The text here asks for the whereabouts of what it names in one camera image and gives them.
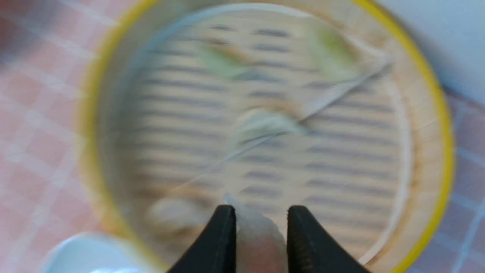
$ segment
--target steamer basket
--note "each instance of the steamer basket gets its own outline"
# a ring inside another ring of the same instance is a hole
[[[227,139],[224,124],[278,89],[215,79],[195,60],[191,43],[209,37],[235,44],[292,86],[319,88],[302,50],[298,18],[307,14],[390,56],[390,70],[311,118],[309,136],[281,136],[256,147],[191,190],[231,192],[283,233],[285,209],[307,205],[377,273],[404,272],[436,230],[453,178],[448,112],[421,53],[378,6],[368,0],[143,0],[107,38],[86,81],[83,166],[103,225],[160,269],[193,238],[155,237],[143,218],[155,197],[141,195],[143,187],[175,188],[216,162]]]

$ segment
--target yellow rim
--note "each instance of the yellow rim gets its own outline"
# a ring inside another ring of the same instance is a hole
[[[112,54],[119,42],[130,27],[143,16],[143,14],[158,3],[158,0],[141,0],[120,20],[118,27],[113,29],[98,50],[100,59],[95,61],[88,70],[88,76],[84,82],[84,89],[89,94],[88,98],[82,100],[80,105],[80,135],[87,138],[87,147],[82,151],[81,166],[88,195],[92,199],[95,212],[98,214],[102,224],[109,232],[123,237],[133,243],[144,259],[161,270],[168,266],[161,261],[157,255],[150,250],[141,239],[136,236],[129,224],[123,219],[120,211],[115,205],[113,196],[104,182],[97,156],[97,102],[100,93],[100,84],[104,71],[111,61]],[[414,42],[408,35],[371,0],[354,0],[354,3],[364,9],[368,14],[379,21],[387,30],[394,35],[404,46],[407,53],[413,58],[420,73],[425,77],[428,89],[436,103],[436,110],[439,116],[439,125],[443,136],[443,147],[445,153],[445,164],[443,183],[440,197],[436,205],[433,217],[424,230],[420,239],[404,259],[393,269],[392,272],[404,272],[424,250],[430,241],[433,233],[438,228],[444,215],[448,195],[452,188],[454,176],[454,155],[453,155],[453,131],[450,124],[448,108],[439,84],[430,69],[427,61],[422,56]]]

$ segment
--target white wall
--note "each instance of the white wall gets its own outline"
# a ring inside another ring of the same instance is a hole
[[[416,39],[441,82],[485,105],[485,0],[377,0]]]

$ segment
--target bamboo steamer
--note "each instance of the bamboo steamer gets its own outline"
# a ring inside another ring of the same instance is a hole
[[[194,59],[191,42],[211,37],[236,44],[272,74],[311,87],[318,73],[294,22],[295,14],[306,13],[390,56],[390,71],[310,119],[315,134],[255,148],[191,190],[231,192],[283,232],[285,209],[307,205],[371,271],[404,272],[437,228],[453,177],[448,112],[426,61],[366,0],[242,3],[141,1],[106,39],[86,80],[89,97],[81,102],[86,185],[103,225],[160,268],[183,253],[193,238],[182,244],[156,239],[145,224],[142,215],[154,198],[140,198],[140,185],[176,187],[189,180],[222,153],[226,124],[241,105],[282,93],[272,83],[234,86],[214,79]],[[242,8],[211,12],[222,4]],[[285,14],[289,10],[296,13]],[[160,34],[194,13],[189,27]],[[157,35],[170,38],[157,44]],[[235,100],[233,92],[244,96]]]

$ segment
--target white plate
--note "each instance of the white plate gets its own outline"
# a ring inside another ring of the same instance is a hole
[[[150,273],[145,264],[129,254],[129,249],[126,242],[106,235],[79,234],[52,249],[40,272]]]

